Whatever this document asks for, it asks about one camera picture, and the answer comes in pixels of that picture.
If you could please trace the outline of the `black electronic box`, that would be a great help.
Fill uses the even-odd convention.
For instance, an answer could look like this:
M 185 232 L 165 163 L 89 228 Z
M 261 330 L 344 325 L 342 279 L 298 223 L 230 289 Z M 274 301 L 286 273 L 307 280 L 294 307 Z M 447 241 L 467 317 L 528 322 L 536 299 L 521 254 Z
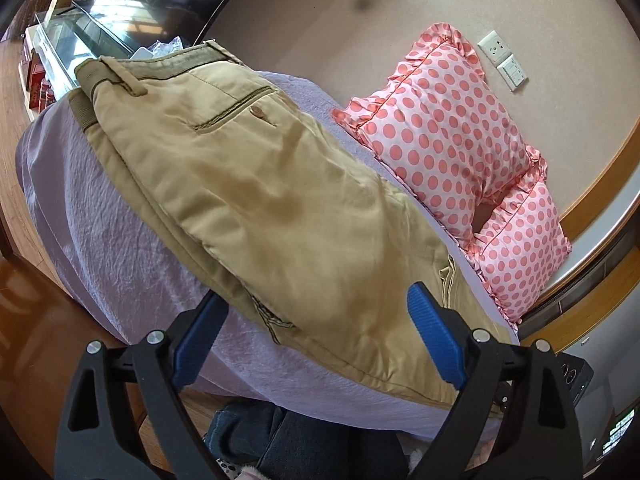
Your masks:
M 565 352 L 559 352 L 556 359 L 560 363 L 564 382 L 570 390 L 570 398 L 576 406 L 592 381 L 593 369 L 583 358 Z

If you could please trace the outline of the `small pink polka-dot pillow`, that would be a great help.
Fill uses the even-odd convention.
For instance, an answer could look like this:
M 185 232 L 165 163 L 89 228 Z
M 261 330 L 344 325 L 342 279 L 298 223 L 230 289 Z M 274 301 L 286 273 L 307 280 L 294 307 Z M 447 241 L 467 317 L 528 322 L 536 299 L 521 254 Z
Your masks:
M 529 148 L 532 166 L 506 192 L 465 257 L 502 316 L 513 326 L 572 251 L 547 185 L 548 164 Z

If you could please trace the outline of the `glass tv cabinet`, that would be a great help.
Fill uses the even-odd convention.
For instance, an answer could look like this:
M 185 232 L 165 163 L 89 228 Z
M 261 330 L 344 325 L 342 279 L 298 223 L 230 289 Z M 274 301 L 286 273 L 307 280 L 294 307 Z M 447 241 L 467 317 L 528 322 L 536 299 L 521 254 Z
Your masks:
M 76 67 L 88 58 L 132 55 L 126 44 L 76 6 L 55 10 L 48 20 L 46 12 L 37 13 L 35 20 L 34 48 L 57 100 L 78 86 Z

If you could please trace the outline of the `lavender bed sheet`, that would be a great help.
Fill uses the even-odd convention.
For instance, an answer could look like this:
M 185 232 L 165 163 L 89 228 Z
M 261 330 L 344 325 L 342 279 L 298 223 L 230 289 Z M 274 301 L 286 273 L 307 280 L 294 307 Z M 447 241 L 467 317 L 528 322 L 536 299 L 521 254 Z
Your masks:
M 195 307 L 205 288 L 129 208 L 67 104 L 27 128 L 18 182 L 64 286 L 110 333 L 136 342 Z M 334 374 L 230 312 L 196 383 L 223 396 L 268 401 L 339 424 L 431 439 L 446 411 Z

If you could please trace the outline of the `white wall switch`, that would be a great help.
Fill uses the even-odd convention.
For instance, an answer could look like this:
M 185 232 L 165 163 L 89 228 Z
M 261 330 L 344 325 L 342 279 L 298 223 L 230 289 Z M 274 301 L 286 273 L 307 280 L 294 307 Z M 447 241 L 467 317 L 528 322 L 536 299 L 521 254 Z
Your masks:
M 520 62 L 513 54 L 500 63 L 497 70 L 512 92 L 518 90 L 528 81 L 525 70 L 522 69 Z

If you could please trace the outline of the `white wall socket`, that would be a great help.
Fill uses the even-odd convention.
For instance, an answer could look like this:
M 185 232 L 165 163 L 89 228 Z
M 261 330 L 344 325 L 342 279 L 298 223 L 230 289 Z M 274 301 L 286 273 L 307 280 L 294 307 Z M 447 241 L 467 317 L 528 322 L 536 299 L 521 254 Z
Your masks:
M 511 49 L 495 30 L 488 32 L 488 34 L 477 43 L 477 45 L 495 67 L 498 67 L 512 55 Z

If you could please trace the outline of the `large pink polka-dot pillow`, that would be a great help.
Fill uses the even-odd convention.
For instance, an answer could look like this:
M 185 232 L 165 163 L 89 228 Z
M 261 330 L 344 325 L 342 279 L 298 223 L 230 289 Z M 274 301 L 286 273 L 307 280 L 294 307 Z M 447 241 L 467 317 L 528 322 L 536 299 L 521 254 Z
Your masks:
M 498 204 L 538 158 L 489 88 L 472 44 L 448 23 L 422 32 L 383 89 L 332 117 L 462 247 L 477 207 Z

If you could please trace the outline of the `khaki pants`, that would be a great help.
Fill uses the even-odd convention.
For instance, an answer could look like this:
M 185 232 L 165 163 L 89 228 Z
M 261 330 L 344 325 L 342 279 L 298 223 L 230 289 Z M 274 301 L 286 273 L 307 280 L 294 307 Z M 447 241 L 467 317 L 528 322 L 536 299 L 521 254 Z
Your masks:
M 409 318 L 412 284 L 512 340 L 423 208 L 223 47 L 90 58 L 75 75 L 70 106 L 122 198 L 276 344 L 442 408 L 454 390 Z

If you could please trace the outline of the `wooden door frame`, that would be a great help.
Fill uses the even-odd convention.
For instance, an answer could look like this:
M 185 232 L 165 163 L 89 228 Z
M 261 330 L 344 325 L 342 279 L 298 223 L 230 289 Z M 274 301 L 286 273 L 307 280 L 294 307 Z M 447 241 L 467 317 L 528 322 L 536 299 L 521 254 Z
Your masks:
M 639 127 L 563 214 L 570 258 L 524 318 L 521 343 L 564 350 L 585 338 L 639 284 Z

